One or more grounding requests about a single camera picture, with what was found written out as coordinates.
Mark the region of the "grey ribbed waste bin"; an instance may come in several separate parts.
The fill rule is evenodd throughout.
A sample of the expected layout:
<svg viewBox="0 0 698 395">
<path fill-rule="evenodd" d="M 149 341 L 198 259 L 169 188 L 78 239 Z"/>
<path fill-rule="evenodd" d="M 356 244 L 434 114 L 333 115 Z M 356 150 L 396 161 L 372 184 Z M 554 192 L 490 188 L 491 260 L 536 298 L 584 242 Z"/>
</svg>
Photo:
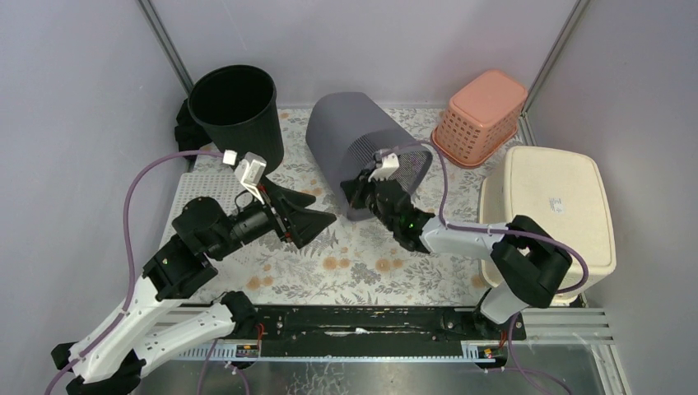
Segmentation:
<svg viewBox="0 0 698 395">
<path fill-rule="evenodd" d="M 373 215 L 367 209 L 349 207 L 340 183 L 355 179 L 372 165 L 377 151 L 398 148 L 399 168 L 390 178 L 409 194 L 414 194 L 433 161 L 428 148 L 362 92 L 338 92 L 319 99 L 312 108 L 305 140 L 342 215 L 354 222 Z"/>
</svg>

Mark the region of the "white perforated plastic basket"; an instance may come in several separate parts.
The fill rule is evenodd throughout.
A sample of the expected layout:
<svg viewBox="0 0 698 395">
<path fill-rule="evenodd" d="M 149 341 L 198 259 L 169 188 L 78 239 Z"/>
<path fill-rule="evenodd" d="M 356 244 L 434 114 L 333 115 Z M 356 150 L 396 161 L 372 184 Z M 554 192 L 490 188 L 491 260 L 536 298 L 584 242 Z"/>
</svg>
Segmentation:
<svg viewBox="0 0 698 395">
<path fill-rule="evenodd" d="M 244 188 L 231 172 L 183 174 L 179 179 L 159 246 L 163 247 L 176 234 L 172 222 L 184 211 L 185 205 L 190 201 L 196 198 L 212 198 L 219 203 L 226 215 L 230 215 L 236 213 L 237 207 L 234 200 L 243 191 Z"/>
</svg>

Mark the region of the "black round waste bin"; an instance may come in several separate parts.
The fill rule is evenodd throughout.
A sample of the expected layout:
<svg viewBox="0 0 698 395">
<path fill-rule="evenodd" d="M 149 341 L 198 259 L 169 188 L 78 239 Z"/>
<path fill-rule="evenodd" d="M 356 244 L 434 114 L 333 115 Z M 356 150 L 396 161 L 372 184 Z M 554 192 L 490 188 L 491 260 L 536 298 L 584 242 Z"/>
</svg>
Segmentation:
<svg viewBox="0 0 698 395">
<path fill-rule="evenodd" d="M 230 65 L 200 78 L 188 97 L 188 111 L 219 151 L 252 152 L 276 170 L 284 159 L 277 112 L 277 88 L 263 69 Z"/>
</svg>

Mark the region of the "pink perforated plastic basket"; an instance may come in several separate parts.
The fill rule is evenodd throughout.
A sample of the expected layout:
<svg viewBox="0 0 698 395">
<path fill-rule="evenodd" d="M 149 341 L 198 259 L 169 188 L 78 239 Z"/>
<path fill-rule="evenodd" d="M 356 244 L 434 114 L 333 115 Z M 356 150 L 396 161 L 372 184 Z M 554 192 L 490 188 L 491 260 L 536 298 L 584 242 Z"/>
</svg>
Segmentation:
<svg viewBox="0 0 698 395">
<path fill-rule="evenodd" d="M 517 132 L 528 90 L 501 70 L 491 69 L 449 99 L 432 142 L 455 165 L 482 165 Z"/>
</svg>

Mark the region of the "cream plastic laundry basket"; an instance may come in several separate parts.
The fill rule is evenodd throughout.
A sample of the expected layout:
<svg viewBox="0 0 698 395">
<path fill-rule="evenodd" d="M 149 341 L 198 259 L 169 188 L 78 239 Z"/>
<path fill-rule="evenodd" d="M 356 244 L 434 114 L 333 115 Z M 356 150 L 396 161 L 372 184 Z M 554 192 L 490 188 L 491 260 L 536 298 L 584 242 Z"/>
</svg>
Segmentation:
<svg viewBox="0 0 698 395">
<path fill-rule="evenodd" d="M 616 269 L 607 194 L 590 157 L 537 146 L 510 148 L 482 183 L 478 220 L 510 222 L 517 215 L 532 218 L 587 263 L 589 277 L 584 285 L 556 295 L 554 304 L 573 302 Z"/>
</svg>

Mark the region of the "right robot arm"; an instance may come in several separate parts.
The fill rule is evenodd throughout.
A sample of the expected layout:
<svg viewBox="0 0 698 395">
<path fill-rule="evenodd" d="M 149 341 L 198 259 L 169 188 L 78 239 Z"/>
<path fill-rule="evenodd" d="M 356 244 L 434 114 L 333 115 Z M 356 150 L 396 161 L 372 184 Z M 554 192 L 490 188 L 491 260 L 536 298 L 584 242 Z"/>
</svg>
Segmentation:
<svg viewBox="0 0 698 395">
<path fill-rule="evenodd" d="M 492 339 L 528 307 L 550 306 L 573 262 L 561 243 L 535 221 L 450 224 L 416 208 L 396 180 L 361 176 L 340 184 L 349 206 L 370 211 L 406 250 L 450 253 L 494 263 L 503 281 L 485 293 L 472 316 L 473 331 Z"/>
</svg>

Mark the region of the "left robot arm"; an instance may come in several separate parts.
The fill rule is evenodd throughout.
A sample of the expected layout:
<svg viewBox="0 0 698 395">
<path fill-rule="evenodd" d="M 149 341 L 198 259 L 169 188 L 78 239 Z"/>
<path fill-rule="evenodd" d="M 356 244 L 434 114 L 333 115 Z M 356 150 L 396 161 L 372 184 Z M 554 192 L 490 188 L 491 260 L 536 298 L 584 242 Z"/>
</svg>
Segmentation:
<svg viewBox="0 0 698 395">
<path fill-rule="evenodd" d="M 259 340 L 263 325 L 245 293 L 226 292 L 193 318 L 156 330 L 156 324 L 217 274 L 215 262 L 273 232 L 303 248 L 336 219 L 312 208 L 314 197 L 260 184 L 257 199 L 227 215 L 211 197 L 189 201 L 173 220 L 174 235 L 144 265 L 125 309 L 80 342 L 51 353 L 56 367 L 73 373 L 70 394 L 128 394 L 165 362 L 204 342 L 232 335 Z"/>
</svg>

